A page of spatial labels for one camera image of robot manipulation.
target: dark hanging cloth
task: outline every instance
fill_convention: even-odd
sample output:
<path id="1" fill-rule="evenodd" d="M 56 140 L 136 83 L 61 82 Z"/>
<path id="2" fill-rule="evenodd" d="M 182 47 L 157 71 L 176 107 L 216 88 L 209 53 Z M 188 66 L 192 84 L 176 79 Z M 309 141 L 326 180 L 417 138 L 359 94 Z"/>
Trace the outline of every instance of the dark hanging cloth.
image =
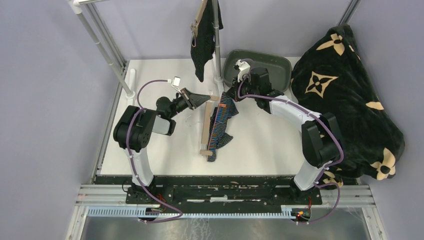
<path id="1" fill-rule="evenodd" d="M 198 25 L 197 37 L 195 37 L 191 42 L 190 51 L 191 59 L 193 60 L 194 67 L 196 68 L 195 74 L 202 83 L 205 64 L 212 59 L 212 54 L 215 51 L 214 8 L 212 7 L 212 0 L 205 1 L 207 1 L 206 8 L 204 9 L 200 23 Z M 221 20 L 221 10 L 219 3 L 218 20 L 219 29 L 223 29 L 224 27 Z"/>

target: gray wall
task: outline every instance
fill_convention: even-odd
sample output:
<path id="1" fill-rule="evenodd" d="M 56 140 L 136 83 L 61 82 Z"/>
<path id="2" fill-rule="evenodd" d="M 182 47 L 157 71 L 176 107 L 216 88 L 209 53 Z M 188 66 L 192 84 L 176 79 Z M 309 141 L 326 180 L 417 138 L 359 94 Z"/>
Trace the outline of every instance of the gray wall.
<path id="1" fill-rule="evenodd" d="M 125 57 L 190 57 L 200 0 L 112 0 L 97 7 Z M 301 56 L 335 26 L 350 0 L 220 0 L 221 52 L 247 49 Z"/>
<path id="2" fill-rule="evenodd" d="M 390 240 L 423 239 L 423 1 L 363 0 L 350 24 L 359 55 L 406 148 L 393 179 L 368 179 Z"/>
<path id="3" fill-rule="evenodd" d="M 65 0 L 0 1 L 0 239 L 64 239 L 117 82 Z"/>

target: tan flower pattern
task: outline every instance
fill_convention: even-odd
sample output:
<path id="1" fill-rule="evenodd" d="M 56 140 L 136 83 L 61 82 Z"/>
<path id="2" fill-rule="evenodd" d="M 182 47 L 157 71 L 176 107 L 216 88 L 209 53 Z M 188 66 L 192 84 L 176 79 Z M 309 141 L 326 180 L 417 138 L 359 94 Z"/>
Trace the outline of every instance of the tan flower pattern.
<path id="1" fill-rule="evenodd" d="M 336 179 L 335 179 L 336 176 L 334 175 L 334 173 L 332 173 L 330 171 L 325 171 L 324 174 L 330 177 L 330 179 L 325 178 L 325 179 L 322 180 L 325 184 L 336 183 L 340 188 L 343 186 L 343 181 L 341 181 L 341 182 L 336 181 Z"/>
<path id="2" fill-rule="evenodd" d="M 324 98 L 324 92 L 328 85 L 336 80 L 338 76 L 327 76 L 315 73 L 312 71 L 312 75 L 310 76 L 309 84 L 306 87 L 305 94 L 307 93 L 316 93 L 321 98 Z"/>
<path id="3" fill-rule="evenodd" d="M 389 175 L 395 175 L 395 155 L 387 149 L 386 147 L 383 150 L 384 159 L 382 162 L 376 161 L 371 166 L 377 169 L 377 180 L 386 179 Z"/>
<path id="4" fill-rule="evenodd" d="M 330 35 L 331 40 L 324 42 L 321 44 L 316 50 L 322 50 L 329 47 L 333 47 L 337 54 L 340 56 L 345 52 L 345 45 L 342 43 L 343 37 L 340 35 L 337 35 L 336 33 Z"/>
<path id="5" fill-rule="evenodd" d="M 352 52 L 355 52 L 354 48 L 353 48 L 351 45 L 349 45 L 349 48 L 350 48 L 350 50 L 351 50 Z"/>
<path id="6" fill-rule="evenodd" d="M 365 105 L 368 108 L 377 109 L 377 110 L 384 110 L 382 103 L 379 102 L 379 101 L 370 101 L 370 102 L 367 102 Z"/>

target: white tabletop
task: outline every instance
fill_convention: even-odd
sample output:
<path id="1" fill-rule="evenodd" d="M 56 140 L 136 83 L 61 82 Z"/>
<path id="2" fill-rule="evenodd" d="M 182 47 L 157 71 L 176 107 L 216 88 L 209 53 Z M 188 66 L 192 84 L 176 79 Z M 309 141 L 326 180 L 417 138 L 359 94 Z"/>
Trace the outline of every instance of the white tabletop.
<path id="1" fill-rule="evenodd" d="M 294 66 L 300 58 L 287 59 Z M 196 78 L 191 59 L 131 60 L 128 69 L 136 70 L 137 90 L 148 81 L 178 76 L 181 78 L 180 88 L 185 87 L 193 93 L 218 95 L 213 83 L 212 61 L 205 65 L 203 83 Z M 169 83 L 155 82 L 141 92 L 140 102 L 143 107 L 155 110 L 158 98 L 166 96 L 172 100 L 175 94 Z M 285 94 L 292 97 L 289 90 Z M 127 108 L 125 95 L 122 90 L 113 128 Z M 226 129 L 234 139 L 217 150 L 215 162 L 207 162 L 206 157 L 199 154 L 205 112 L 205 105 L 202 105 L 194 111 L 186 109 L 173 118 L 176 127 L 172 136 L 151 135 L 147 153 L 153 173 L 186 176 L 297 174 L 304 161 L 299 131 L 285 119 L 258 108 L 253 99 L 245 99 L 235 105 L 239 114 L 228 121 Z M 113 131 L 100 174 L 131 175 L 128 159 L 112 134 Z"/>

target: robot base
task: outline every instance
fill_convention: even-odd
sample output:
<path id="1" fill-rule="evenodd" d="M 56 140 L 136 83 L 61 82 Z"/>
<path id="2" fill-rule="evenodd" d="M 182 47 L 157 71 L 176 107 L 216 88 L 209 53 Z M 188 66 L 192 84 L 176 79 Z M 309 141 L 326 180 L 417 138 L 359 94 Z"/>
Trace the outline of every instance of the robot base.
<path id="1" fill-rule="evenodd" d="M 321 205 L 317 188 L 295 191 L 293 176 L 155 176 L 148 190 L 187 214 L 281 213 L 281 205 Z M 135 184 L 127 204 L 155 204 Z M 174 213 L 167 208 L 165 213 Z"/>

